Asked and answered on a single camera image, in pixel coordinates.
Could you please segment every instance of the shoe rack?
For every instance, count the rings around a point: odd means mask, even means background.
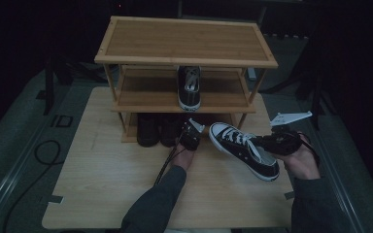
[[[178,102],[179,65],[202,69],[194,120],[238,128],[256,113],[253,101],[266,70],[278,67],[255,23],[141,17],[111,17],[95,62],[104,64],[123,142],[136,142],[136,113],[185,113]],[[119,65],[118,83],[110,64]],[[261,71],[252,92],[248,67]]]

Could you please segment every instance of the jacket sleeve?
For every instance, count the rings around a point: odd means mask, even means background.
[[[292,233],[351,232],[351,225],[326,178],[294,180]]]
[[[121,232],[164,232],[186,179],[182,167],[172,166],[158,185],[132,205],[122,220]]]

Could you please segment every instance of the shoelace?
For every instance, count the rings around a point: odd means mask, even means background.
[[[225,130],[222,133],[222,138],[229,140],[230,142],[247,146],[250,150],[254,152],[254,155],[259,159],[259,162],[262,163],[262,158],[261,155],[259,154],[258,150],[255,148],[253,142],[251,142],[251,138],[255,137],[255,134],[250,134],[250,133],[245,133],[243,134],[241,131],[235,128],[229,128]]]
[[[198,84],[199,68],[187,67],[186,68],[186,86],[187,91],[194,91]]]

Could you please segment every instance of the black shoe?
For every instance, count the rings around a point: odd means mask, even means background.
[[[138,114],[137,141],[142,147],[149,148],[159,142],[157,114]]]
[[[214,123],[210,127],[210,138],[218,150],[239,158],[261,180],[272,182],[280,175],[277,159],[251,141],[254,134],[244,134],[226,124]]]
[[[161,144],[167,148],[175,146],[175,139],[180,137],[182,123],[179,114],[164,114],[161,122]]]
[[[187,112],[195,112],[201,105],[199,94],[199,66],[180,66],[178,68],[178,102]]]

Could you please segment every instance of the black and white sneaker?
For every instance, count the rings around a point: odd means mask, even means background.
[[[210,138],[218,150],[233,155],[245,162],[261,180],[272,182],[280,175],[277,159],[251,141],[254,134],[245,134],[239,129],[217,122],[210,127]]]
[[[180,107],[187,112],[195,112],[201,105],[199,94],[199,79],[201,67],[178,67],[178,102]]]

